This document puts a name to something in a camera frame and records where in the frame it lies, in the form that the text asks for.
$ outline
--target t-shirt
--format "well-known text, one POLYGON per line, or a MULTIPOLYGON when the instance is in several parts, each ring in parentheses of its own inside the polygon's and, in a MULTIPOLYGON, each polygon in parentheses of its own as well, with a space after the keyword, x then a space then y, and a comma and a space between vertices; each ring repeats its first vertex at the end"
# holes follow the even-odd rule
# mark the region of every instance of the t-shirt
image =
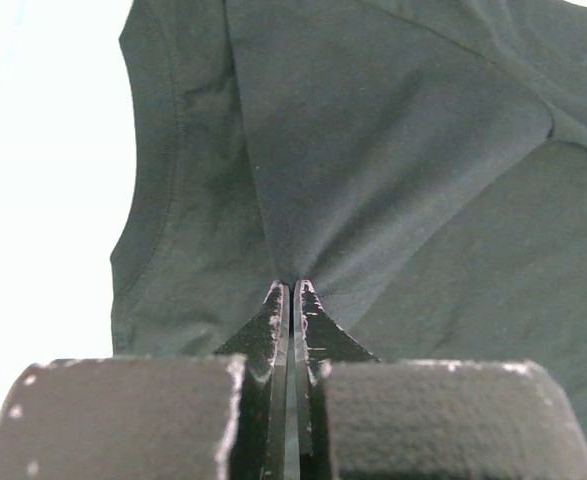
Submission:
POLYGON ((116 354, 207 354, 310 279, 384 361, 531 359, 587 437, 587 9, 136 0, 116 354))

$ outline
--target garment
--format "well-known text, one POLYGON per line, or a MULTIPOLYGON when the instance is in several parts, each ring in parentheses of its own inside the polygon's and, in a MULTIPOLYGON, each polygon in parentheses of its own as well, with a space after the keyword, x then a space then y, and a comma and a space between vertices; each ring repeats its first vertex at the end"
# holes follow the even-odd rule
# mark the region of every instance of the garment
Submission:
POLYGON ((587 437, 587 9, 136 0, 116 354, 212 352, 310 279, 385 361, 528 358, 587 437))

